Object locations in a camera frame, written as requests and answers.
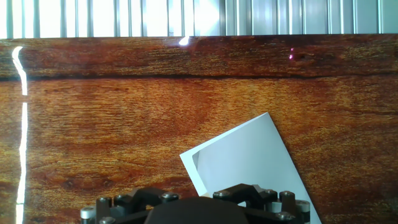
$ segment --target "metal screw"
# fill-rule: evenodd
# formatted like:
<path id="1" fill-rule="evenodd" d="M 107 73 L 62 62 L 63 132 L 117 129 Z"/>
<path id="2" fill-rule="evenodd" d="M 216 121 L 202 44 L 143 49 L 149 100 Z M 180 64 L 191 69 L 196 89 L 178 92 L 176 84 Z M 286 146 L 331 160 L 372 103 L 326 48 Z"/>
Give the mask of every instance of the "metal screw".
<path id="1" fill-rule="evenodd" d="M 162 198 L 164 199 L 170 199 L 170 198 L 179 198 L 178 194 L 173 193 L 173 192 L 166 192 L 162 194 Z"/>
<path id="2" fill-rule="evenodd" d="M 80 218 L 82 219 L 89 219 L 95 216 L 95 207 L 89 206 L 84 207 L 80 210 Z"/>
<path id="3" fill-rule="evenodd" d="M 292 220 L 292 219 L 295 218 L 295 217 L 294 217 L 292 214 L 290 214 L 289 212 L 279 212 L 279 213 L 276 213 L 276 217 L 277 217 L 279 220 L 282 220 L 282 221 L 290 221 L 290 220 Z"/>
<path id="4" fill-rule="evenodd" d="M 83 211 L 91 211 L 91 210 L 94 210 L 94 207 L 93 206 L 89 206 L 89 207 L 82 208 L 82 210 Z"/>
<path id="5" fill-rule="evenodd" d="M 108 197 L 100 197 L 99 200 L 101 202 L 106 202 L 107 200 L 109 200 L 109 198 Z"/>
<path id="6" fill-rule="evenodd" d="M 215 193 L 213 194 L 213 197 L 215 196 L 215 197 L 223 198 L 223 197 L 229 196 L 230 194 L 231 194 L 231 193 L 228 192 L 228 191 L 226 191 L 226 190 L 220 190 L 219 192 L 215 192 Z"/>
<path id="7" fill-rule="evenodd" d="M 104 217 L 99 221 L 100 224 L 112 224 L 115 222 L 116 222 L 116 219 L 114 219 L 113 217 Z"/>

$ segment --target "dark wood streak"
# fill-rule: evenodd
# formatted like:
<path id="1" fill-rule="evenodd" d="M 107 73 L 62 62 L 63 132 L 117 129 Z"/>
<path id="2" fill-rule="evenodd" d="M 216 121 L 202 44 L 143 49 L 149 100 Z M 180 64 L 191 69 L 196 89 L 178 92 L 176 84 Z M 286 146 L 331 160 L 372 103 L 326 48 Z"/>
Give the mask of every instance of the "dark wood streak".
<path id="1" fill-rule="evenodd" d="M 324 223 L 395 223 L 397 38 L 0 40 L 0 223 L 15 223 L 23 102 L 26 223 L 79 223 L 133 187 L 196 195 L 178 155 L 267 111 Z"/>

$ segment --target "white card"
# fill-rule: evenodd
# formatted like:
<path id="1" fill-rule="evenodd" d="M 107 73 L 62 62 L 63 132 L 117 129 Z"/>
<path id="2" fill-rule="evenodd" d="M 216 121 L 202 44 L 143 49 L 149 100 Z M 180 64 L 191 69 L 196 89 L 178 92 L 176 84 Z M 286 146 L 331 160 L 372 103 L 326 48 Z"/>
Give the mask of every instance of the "white card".
<path id="1" fill-rule="evenodd" d="M 180 155 L 198 195 L 237 184 L 289 190 L 311 203 L 311 223 L 321 223 L 304 184 L 268 113 Z"/>

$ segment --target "black plastic part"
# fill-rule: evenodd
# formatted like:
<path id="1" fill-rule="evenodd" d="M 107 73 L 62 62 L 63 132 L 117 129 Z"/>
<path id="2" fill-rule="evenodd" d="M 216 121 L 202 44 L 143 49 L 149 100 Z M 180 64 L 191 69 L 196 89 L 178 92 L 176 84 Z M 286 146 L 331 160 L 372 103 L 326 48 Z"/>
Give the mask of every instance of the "black plastic part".
<path id="1" fill-rule="evenodd" d="M 95 223 L 99 223 L 103 217 L 111 216 L 112 199 L 109 197 L 98 198 L 95 202 Z"/>
<path id="2" fill-rule="evenodd" d="M 302 219 L 303 219 L 303 222 L 304 223 L 307 223 L 307 222 L 310 222 L 311 221 L 311 219 L 310 219 L 310 212 L 302 212 L 301 213 L 302 214 Z"/>
<path id="3" fill-rule="evenodd" d="M 268 202 L 276 200 L 275 195 L 268 194 L 265 192 L 257 192 L 256 188 L 252 185 L 238 184 L 225 191 L 229 192 L 229 196 L 219 198 L 213 194 L 213 198 L 222 199 L 236 204 L 246 202 L 247 208 L 256 208 L 264 210 L 264 205 Z"/>
<path id="4" fill-rule="evenodd" d="M 154 207 L 146 224 L 248 224 L 241 208 L 207 197 L 186 198 Z"/>
<path id="5" fill-rule="evenodd" d="M 122 218 L 117 218 L 115 224 L 142 224 L 145 223 L 150 211 L 137 212 Z"/>
<path id="6" fill-rule="evenodd" d="M 142 212 L 146 210 L 146 206 L 156 206 L 163 203 L 161 198 L 164 190 L 156 189 L 154 187 L 145 187 L 139 189 L 132 194 L 125 195 L 120 198 L 115 198 L 115 206 L 124 207 L 126 214 L 134 212 Z"/>
<path id="7" fill-rule="evenodd" d="M 279 220 L 275 213 L 271 213 L 271 212 L 263 212 L 257 209 L 253 209 L 253 208 L 245 208 L 242 207 L 241 208 L 244 212 L 244 214 L 246 215 L 247 220 L 249 221 L 250 224 L 263 224 L 263 223 L 270 223 L 270 224 L 274 224 L 274 223 L 289 223 L 288 221 L 281 221 Z"/>
<path id="8" fill-rule="evenodd" d="M 275 190 L 271 190 L 268 194 L 273 202 L 275 202 L 278 199 L 278 192 L 276 192 Z"/>
<path id="9" fill-rule="evenodd" d="M 293 216 L 297 216 L 297 207 L 295 195 L 290 192 L 288 195 L 284 195 L 283 192 L 279 193 L 280 201 L 282 202 L 282 212 L 289 212 Z"/>

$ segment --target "glossy wooden panel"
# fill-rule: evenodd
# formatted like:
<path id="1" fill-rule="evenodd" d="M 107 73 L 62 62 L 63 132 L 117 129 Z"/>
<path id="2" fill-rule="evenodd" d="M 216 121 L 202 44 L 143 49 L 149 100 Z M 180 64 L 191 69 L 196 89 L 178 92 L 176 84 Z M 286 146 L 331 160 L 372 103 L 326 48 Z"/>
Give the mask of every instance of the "glossy wooden panel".
<path id="1" fill-rule="evenodd" d="M 196 195 L 178 155 L 267 111 L 324 223 L 397 220 L 397 35 L 180 39 L 1 40 L 1 223 L 15 222 L 23 102 L 26 223 L 78 223 L 132 187 Z"/>

